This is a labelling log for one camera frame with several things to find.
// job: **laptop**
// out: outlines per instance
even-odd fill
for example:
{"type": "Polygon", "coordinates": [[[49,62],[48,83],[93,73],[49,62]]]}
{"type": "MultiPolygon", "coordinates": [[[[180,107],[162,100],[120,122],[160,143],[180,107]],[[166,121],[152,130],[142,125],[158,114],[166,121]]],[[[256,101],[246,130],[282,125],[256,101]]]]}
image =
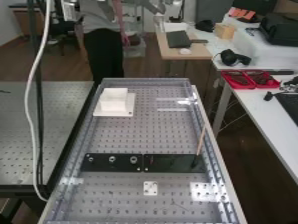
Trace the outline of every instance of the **laptop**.
{"type": "Polygon", "coordinates": [[[169,48],[190,48],[192,41],[185,31],[166,33],[169,48]]]}

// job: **white foam cube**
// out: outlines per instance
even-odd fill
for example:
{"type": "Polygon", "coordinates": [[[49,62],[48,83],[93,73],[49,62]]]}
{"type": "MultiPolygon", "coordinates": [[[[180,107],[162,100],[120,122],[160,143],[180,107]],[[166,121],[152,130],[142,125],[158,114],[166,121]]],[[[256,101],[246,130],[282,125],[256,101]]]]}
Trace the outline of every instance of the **white foam cube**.
{"type": "Polygon", "coordinates": [[[100,96],[103,111],[127,111],[128,88],[105,88],[100,96]]]}

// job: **monitor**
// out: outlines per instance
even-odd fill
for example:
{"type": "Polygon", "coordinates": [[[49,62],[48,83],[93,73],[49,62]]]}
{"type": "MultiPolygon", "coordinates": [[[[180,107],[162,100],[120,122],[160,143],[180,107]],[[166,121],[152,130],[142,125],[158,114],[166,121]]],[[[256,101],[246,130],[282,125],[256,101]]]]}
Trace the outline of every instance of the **monitor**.
{"type": "Polygon", "coordinates": [[[258,15],[266,15],[274,11],[278,0],[234,0],[233,7],[256,11],[258,15]]]}

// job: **black bracket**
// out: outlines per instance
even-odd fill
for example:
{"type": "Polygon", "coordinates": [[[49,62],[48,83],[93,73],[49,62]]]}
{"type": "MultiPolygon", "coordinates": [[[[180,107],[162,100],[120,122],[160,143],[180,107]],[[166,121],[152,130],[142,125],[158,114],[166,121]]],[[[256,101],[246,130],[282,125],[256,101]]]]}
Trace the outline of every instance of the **black bracket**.
{"type": "Polygon", "coordinates": [[[145,154],[144,172],[205,173],[205,164],[202,157],[192,154],[145,154]]]}
{"type": "Polygon", "coordinates": [[[142,172],[142,154],[87,153],[83,172],[142,172]]]}

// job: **person's leg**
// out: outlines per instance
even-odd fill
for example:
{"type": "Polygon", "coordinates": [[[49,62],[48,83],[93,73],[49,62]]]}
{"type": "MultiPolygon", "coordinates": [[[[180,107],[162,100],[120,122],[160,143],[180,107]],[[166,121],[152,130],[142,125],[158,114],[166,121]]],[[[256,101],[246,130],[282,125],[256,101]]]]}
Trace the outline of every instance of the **person's leg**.
{"type": "Polygon", "coordinates": [[[113,32],[113,78],[124,78],[124,47],[120,32],[113,32]]]}
{"type": "Polygon", "coordinates": [[[84,36],[91,71],[97,85],[103,78],[112,77],[113,40],[111,40],[111,32],[107,29],[99,29],[84,36]]]}

